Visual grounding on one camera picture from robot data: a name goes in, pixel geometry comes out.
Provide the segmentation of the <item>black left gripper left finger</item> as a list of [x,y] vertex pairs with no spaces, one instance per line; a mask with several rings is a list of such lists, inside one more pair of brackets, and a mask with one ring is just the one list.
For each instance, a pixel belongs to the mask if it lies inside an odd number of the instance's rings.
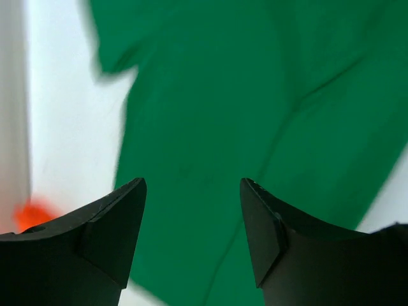
[[64,216],[1,235],[1,304],[117,305],[146,195],[136,178]]

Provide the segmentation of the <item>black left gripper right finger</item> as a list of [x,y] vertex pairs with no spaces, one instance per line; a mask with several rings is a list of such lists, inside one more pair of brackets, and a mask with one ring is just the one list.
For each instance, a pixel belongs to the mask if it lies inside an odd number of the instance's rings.
[[361,233],[319,220],[250,179],[240,202],[266,305],[406,305],[407,226]]

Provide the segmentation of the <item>orange t shirt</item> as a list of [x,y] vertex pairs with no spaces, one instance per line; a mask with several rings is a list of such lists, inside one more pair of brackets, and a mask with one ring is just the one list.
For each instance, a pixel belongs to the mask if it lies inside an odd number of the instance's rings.
[[46,223],[60,216],[60,212],[47,199],[33,197],[18,204],[13,211],[13,221],[18,232]]

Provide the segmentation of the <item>green t shirt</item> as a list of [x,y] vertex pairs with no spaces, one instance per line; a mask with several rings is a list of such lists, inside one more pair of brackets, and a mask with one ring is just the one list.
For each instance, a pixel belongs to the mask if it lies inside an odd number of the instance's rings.
[[250,178],[355,229],[407,144],[406,1],[88,1],[101,72],[136,68],[115,185],[147,182],[131,280],[261,305]]

